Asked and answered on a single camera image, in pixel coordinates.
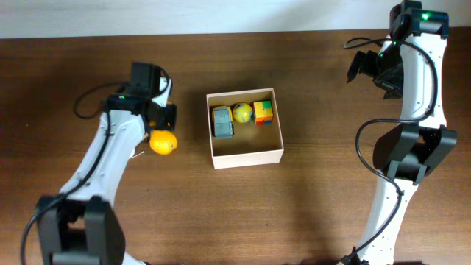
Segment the multicoloured puzzle cube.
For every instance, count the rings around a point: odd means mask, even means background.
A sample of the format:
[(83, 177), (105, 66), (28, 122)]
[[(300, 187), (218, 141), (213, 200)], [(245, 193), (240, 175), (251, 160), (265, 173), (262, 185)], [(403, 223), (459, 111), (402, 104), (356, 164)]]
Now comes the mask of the multicoloured puzzle cube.
[(271, 124), (274, 118), (272, 102), (259, 101), (253, 103), (254, 119), (257, 125)]

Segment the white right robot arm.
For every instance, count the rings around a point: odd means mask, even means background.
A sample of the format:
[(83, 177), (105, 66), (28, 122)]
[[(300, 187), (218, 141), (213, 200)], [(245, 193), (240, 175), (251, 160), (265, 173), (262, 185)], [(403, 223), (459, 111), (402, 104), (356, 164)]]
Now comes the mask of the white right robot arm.
[(419, 184), (454, 149), (457, 133), (447, 128), (442, 106), (442, 61), (450, 34), (449, 15), (425, 10), (420, 1), (402, 1), (389, 13), (385, 38), (353, 38), (344, 44), (355, 49), (369, 44), (379, 52), (357, 52), (347, 72), (372, 78), (386, 93), (401, 99), (394, 128), (380, 137), (373, 163), (365, 167), (377, 175), (377, 187), (366, 229), (341, 264), (393, 264), (394, 247), (408, 204)]

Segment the pink cardboard box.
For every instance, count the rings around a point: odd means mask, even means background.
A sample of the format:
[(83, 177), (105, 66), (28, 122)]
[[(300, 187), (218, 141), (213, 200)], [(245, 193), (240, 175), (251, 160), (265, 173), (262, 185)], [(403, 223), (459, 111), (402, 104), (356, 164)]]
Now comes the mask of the pink cardboard box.
[[(257, 125), (253, 121), (246, 124), (235, 121), (233, 123), (234, 135), (232, 138), (219, 140), (213, 135), (211, 111), (214, 107), (230, 106), (239, 102), (252, 103), (259, 101), (270, 101), (272, 103), (272, 123)], [(210, 153), (215, 169), (280, 162), (284, 145), (275, 91), (272, 88), (210, 93), (206, 96), (206, 105)]]

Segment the yellow grey toy truck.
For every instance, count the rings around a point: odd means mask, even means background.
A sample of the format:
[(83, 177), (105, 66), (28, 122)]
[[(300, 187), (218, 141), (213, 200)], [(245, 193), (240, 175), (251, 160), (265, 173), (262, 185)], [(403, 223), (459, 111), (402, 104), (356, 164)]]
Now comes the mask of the yellow grey toy truck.
[(233, 137), (233, 114), (228, 106), (218, 106), (212, 110), (213, 136), (217, 139)]

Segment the yellow one-eyed ball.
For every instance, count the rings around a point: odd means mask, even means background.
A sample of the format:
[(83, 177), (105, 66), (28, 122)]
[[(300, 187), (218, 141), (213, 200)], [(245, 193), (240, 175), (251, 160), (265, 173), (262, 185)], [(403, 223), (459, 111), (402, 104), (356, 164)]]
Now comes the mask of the yellow one-eyed ball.
[(251, 121), (252, 114), (252, 107), (245, 102), (237, 103), (233, 108), (233, 118), (238, 123), (247, 123)]

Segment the orange rubber animal toy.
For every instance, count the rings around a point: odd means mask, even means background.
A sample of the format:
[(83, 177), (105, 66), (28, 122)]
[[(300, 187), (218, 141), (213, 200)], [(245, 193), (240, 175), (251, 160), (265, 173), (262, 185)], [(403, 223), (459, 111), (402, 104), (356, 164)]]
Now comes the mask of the orange rubber animal toy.
[(153, 130), (150, 134), (149, 145), (159, 155), (169, 155), (177, 148), (177, 138), (168, 130)]

